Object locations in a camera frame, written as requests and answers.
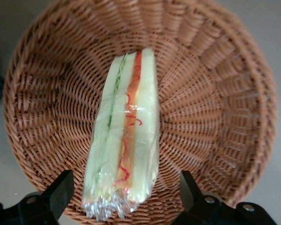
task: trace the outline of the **plastic wrap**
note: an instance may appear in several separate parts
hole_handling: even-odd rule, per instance
[[[159,104],[154,53],[116,57],[104,85],[85,171],[87,217],[122,218],[150,195],[159,165]]]

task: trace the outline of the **gray floor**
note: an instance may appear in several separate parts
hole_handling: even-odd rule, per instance
[[[273,69],[279,95],[278,135],[273,157],[247,201],[263,206],[281,225],[281,0],[218,0],[236,13],[255,37]],[[0,0],[0,69],[6,68],[18,39],[51,0]],[[35,191],[21,172],[7,141],[0,102],[0,202],[9,207]],[[77,224],[65,216],[62,225]]]

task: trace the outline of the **black clamp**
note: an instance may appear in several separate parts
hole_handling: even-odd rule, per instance
[[[241,202],[234,209],[213,195],[203,195],[189,171],[181,172],[180,197],[185,210],[172,225],[277,225],[257,204]]]
[[[73,171],[65,170],[41,195],[27,196],[5,210],[0,203],[0,225],[58,225],[73,195]]]

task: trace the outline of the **green filling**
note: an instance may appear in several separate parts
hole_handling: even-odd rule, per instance
[[[117,75],[117,78],[116,78],[116,83],[114,85],[114,91],[113,91],[113,99],[112,99],[112,104],[111,104],[111,114],[109,116],[109,121],[108,121],[108,124],[107,126],[110,128],[111,127],[111,119],[112,119],[112,111],[113,111],[113,105],[114,105],[114,102],[115,102],[115,98],[116,98],[116,93],[118,92],[118,86],[120,84],[120,80],[121,80],[121,75],[123,73],[123,68],[124,68],[124,65],[126,63],[126,57],[127,57],[127,54],[125,54],[125,56],[123,57],[123,60],[121,62],[121,65],[120,65],[120,68],[118,69],[118,75]]]

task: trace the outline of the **woven basket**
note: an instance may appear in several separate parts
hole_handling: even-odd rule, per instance
[[[108,224],[168,224],[183,210],[179,173],[234,206],[260,179],[275,136],[273,76],[239,20],[208,0],[57,0],[34,21],[11,60],[7,134],[39,190],[65,169],[81,209],[83,176],[104,82],[116,55],[151,46],[161,115],[160,172],[139,209]]]

